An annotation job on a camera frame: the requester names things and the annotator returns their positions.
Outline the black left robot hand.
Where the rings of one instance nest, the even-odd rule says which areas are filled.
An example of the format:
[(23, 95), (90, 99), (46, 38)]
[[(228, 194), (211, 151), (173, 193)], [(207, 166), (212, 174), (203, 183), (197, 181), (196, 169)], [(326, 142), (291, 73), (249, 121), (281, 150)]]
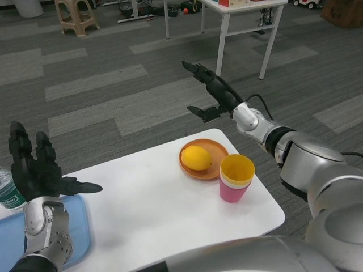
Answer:
[(79, 193), (98, 193), (103, 188), (75, 177), (63, 177), (56, 163), (56, 151), (48, 136), (36, 134), (36, 157), (24, 126), (17, 121), (10, 124), (9, 151), (13, 158), (11, 173), (14, 184), (26, 202), (39, 197), (74, 196)]

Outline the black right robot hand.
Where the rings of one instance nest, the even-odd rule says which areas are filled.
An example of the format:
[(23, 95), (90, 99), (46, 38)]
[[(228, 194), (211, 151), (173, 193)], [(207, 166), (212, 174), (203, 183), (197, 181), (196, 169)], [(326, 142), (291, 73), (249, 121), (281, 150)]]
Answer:
[(232, 114), (233, 110), (243, 103), (243, 99), (228, 83), (202, 64), (182, 61), (182, 65), (193, 74), (195, 79), (205, 84), (207, 92), (218, 102), (218, 107), (210, 107), (204, 110), (191, 105), (187, 106), (187, 109), (200, 117), (204, 123), (219, 118), (223, 113)]

